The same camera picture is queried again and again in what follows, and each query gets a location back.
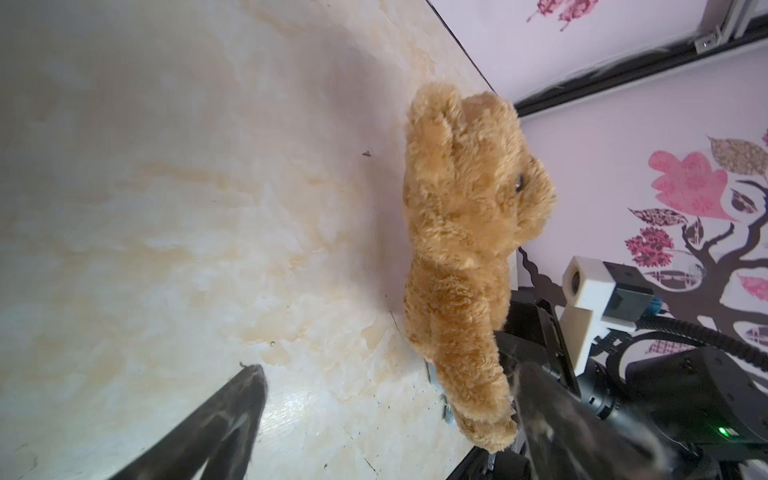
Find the brown plush teddy bear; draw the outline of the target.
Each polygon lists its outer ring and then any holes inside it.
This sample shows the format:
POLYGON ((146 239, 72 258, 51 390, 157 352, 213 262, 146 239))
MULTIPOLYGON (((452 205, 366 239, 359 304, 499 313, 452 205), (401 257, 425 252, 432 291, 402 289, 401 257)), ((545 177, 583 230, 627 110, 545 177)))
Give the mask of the brown plush teddy bear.
POLYGON ((555 186, 513 105, 491 92, 421 87, 405 137, 406 337, 434 367, 463 436, 496 453, 518 431, 495 339, 510 306, 508 261, 541 234, 555 186))

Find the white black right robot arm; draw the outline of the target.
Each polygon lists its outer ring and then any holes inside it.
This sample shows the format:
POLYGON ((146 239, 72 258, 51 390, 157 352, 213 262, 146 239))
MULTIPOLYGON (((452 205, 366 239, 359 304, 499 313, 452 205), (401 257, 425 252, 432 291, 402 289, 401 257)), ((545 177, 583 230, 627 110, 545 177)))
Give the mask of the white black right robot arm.
POLYGON ((643 339, 684 345, 622 363, 637 337, 611 330, 577 373, 553 306, 511 296, 498 334, 502 364, 522 390, 521 432, 507 449, 473 448, 456 479, 737 479, 767 457, 767 397, 743 369, 767 366, 750 345, 669 317, 645 316, 643 339))

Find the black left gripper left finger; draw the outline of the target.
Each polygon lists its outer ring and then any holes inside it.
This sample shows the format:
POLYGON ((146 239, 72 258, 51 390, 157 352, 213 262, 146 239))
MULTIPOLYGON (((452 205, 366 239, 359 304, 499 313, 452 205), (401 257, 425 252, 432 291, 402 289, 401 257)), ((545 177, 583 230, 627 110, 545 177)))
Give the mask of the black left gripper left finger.
POLYGON ((242 370, 154 446, 113 475, 115 479, 243 479, 268 383, 263 367, 242 370))

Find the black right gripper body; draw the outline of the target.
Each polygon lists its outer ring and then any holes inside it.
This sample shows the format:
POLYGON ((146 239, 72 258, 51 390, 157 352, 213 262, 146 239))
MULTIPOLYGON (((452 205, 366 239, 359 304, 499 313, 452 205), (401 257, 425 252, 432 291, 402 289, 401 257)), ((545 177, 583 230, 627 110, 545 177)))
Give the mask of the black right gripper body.
MULTIPOLYGON (((553 376, 601 420, 621 411, 616 389, 605 368, 590 360, 585 373, 573 373, 554 307, 529 291, 513 291, 507 322, 496 334, 505 374, 512 378, 517 365, 531 361, 553 376)), ((519 431, 511 446, 495 454, 474 447, 454 468, 451 479, 530 479, 527 433, 519 431)))

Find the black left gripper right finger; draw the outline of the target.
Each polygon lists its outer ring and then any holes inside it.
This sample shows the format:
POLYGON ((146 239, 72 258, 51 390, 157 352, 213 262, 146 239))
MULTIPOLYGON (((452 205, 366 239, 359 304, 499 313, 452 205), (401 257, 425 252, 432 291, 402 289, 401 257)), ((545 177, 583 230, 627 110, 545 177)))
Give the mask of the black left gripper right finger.
POLYGON ((536 364, 517 366, 514 401, 533 479, 670 477, 536 364))

